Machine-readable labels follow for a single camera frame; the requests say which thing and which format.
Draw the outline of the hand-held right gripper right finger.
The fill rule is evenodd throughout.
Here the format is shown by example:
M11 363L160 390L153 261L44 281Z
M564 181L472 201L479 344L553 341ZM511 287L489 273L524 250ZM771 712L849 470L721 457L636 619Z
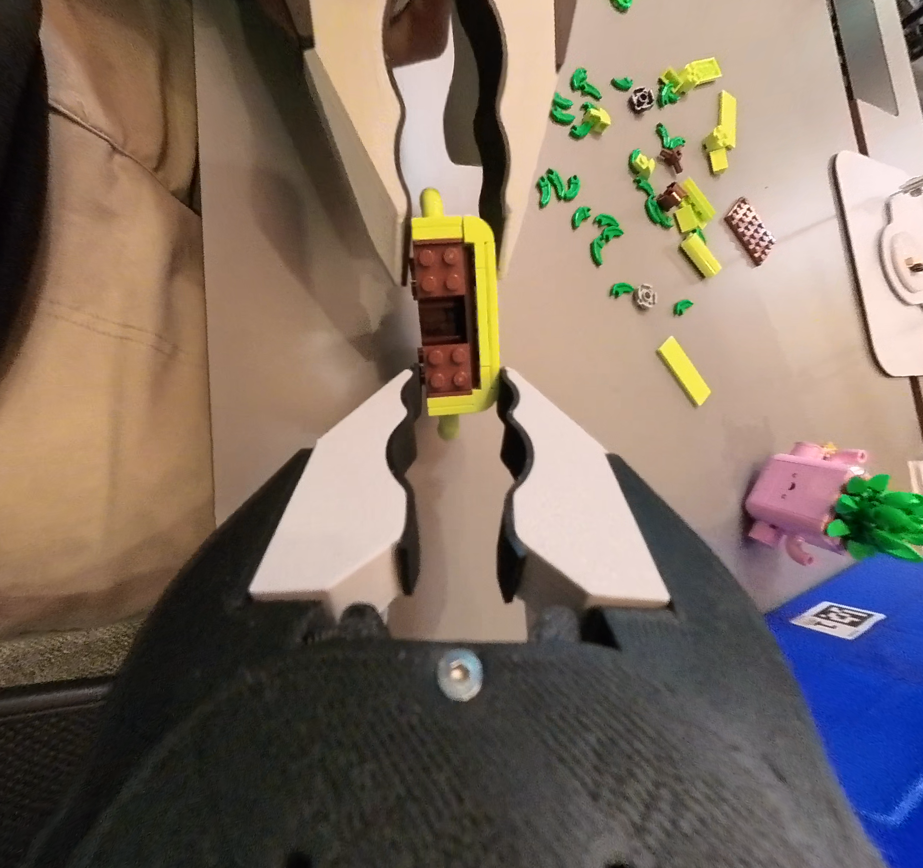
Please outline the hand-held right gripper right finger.
M499 375L500 458L511 476L499 591L550 607L666 608L671 600L610 454L518 371Z

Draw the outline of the white book stand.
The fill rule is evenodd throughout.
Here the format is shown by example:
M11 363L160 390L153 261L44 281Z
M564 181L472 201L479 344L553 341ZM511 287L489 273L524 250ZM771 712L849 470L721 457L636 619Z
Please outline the white book stand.
M874 359L890 377L921 377L921 186L854 151L837 153L833 172Z

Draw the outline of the pile of lime bricks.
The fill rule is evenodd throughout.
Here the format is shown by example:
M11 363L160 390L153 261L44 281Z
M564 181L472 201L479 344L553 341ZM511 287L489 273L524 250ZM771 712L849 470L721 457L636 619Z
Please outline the pile of lime bricks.
M668 67L663 71L660 77L658 77L657 88L654 89L654 92L658 95L663 85L669 82L673 87L675 98L664 99L657 97L656 105L652 109L662 111L666 107L676 104L695 89L715 83L722 75L721 65L714 56L695 59L680 68ZM655 135L655 126L658 123L664 125L661 121L655 123ZM680 135L670 131L669 133L672 135ZM688 146L686 138L686 147L682 153L682 172L676 174L659 159L661 145L657 135L656 137L658 147L657 153L647 153L640 147L633 148L630 152L639 149L643 154L655 160L655 169L651 175L651 182L657 192L662 192L673 182L679 183L686 190L686 199L679 207L675 208L669 214L672 221L669 228L657 226L649 221L644 211L644 194L633 186L632 177L629 173L631 185L639 195L643 197L642 208L648 222L661 230L676 230L679 237L678 247L698 274L702 278L714 277L720 273L722 267L708 246L705 237L705 228L716 215L715 207L711 204L703 189L691 176L683 177L684 152ZM707 161L708 169L712 176L721 176L728 170L729 155L735 147L736 98L727 90L721 89L718 92L716 122L711 131L706 134L700 142L701 151ZM629 155L630 153L628 154L626 163L628 172Z

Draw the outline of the lime brown brick figure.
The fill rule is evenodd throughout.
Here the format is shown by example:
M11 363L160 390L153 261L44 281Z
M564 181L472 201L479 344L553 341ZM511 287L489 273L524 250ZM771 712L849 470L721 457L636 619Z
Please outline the lime brown brick figure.
M476 216L446 215L437 189L424 189L420 204L408 261L418 366L426 412L451 441L464 416L489 409L499 394L497 251L491 227Z

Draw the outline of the person's tan trousers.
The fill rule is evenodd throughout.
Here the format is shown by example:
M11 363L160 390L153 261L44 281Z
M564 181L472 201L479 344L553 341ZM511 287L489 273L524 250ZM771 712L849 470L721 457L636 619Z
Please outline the person's tan trousers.
M211 531L192 0L40 0L48 182L2 343L2 638L149 608Z

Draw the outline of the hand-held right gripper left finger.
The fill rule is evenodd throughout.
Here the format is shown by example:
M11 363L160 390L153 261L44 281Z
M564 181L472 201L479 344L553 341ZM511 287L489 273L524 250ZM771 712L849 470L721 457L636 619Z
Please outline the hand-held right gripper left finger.
M418 372L406 368L317 440L251 597L389 607L413 593L420 545L407 473L421 408Z

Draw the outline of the long lime flat tile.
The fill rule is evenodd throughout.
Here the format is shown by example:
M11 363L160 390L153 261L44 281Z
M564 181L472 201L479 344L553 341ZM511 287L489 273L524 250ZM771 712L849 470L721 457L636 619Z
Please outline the long lime flat tile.
M708 383L674 336L667 337L656 354L694 406L700 407L709 399L711 389Z

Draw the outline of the brown studded plate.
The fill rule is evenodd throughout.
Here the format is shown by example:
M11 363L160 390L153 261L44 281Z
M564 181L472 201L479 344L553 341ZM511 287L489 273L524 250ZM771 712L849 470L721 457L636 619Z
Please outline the brown studded plate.
M754 267L762 265L772 251L776 238L748 198L741 196L736 199L723 216L723 222L751 264Z

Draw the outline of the pink brick planter figure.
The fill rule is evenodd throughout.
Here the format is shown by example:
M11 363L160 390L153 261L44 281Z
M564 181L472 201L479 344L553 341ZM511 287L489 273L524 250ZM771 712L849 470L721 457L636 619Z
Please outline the pink brick planter figure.
M814 549L921 562L921 495L892 489L867 461L862 450L805 441L774 455L745 499L748 536L800 565L814 562Z

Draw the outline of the scattered green leaf pieces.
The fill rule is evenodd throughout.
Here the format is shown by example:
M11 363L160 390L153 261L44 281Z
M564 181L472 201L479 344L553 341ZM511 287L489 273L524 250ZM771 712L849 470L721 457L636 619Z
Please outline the scattered green leaf pieces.
M566 126L572 139L586 138L591 134L601 134L611 123L608 112L601 105L602 92L588 77L587 69L581 66L575 68L570 77L571 91L582 95L584 98L580 120L571 112L573 100L566 98L559 92L555 93L549 109L550 119L558 125ZM626 92L628 98L629 93L633 89L637 89L630 77L616 77L610 83L615 89ZM656 95L657 97L674 99L675 95L671 83L665 83L660 93ZM686 147L685 138L680 135L670 134L662 123L655 126L655 133L660 140L661 150L663 147L681 146L683 149ZM629 155L628 167L633 186L644 194L644 211L649 221L657 226L669 228L672 223L670 212L665 213L659 209L655 197L660 192L654 189L651 182L651 175L655 169L655 160L643 154L639 149L635 149ZM581 187L582 182L578 175L573 174L563 178L557 169L550 167L536 181L538 206L540 209L544 209L550 204L551 200L567 203L575 201ZM577 230L586 222L593 224L596 229L596 236L590 243L590 256L594 266L601 267L606 246L615 239L623 237L624 230L615 216L602 212L594 213L591 206L582 205L571 214L571 229ZM632 300L632 293L636 287L637 285L619 282L610 287L608 294L613 298L630 297Z

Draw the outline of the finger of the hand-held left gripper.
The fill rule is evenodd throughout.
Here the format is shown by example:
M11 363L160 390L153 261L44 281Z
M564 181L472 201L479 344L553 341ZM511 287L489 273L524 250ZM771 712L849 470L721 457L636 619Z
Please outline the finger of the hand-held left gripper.
M408 193L402 105L384 53L389 0L308 0L306 71L367 234L395 284L404 274Z
M453 0L453 162L481 168L499 267L523 228L576 3Z

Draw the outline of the blue storage box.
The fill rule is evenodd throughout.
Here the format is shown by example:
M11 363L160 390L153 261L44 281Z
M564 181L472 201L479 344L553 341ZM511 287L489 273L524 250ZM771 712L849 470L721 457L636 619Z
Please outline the blue storage box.
M922 865L921 564L876 556L766 614L890 866Z

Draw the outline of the black mesh chair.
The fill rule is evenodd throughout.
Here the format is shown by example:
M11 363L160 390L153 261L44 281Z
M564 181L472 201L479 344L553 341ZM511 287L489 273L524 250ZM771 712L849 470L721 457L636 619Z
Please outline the black mesh chair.
M1 865L17 866L87 755L114 677L1 690Z

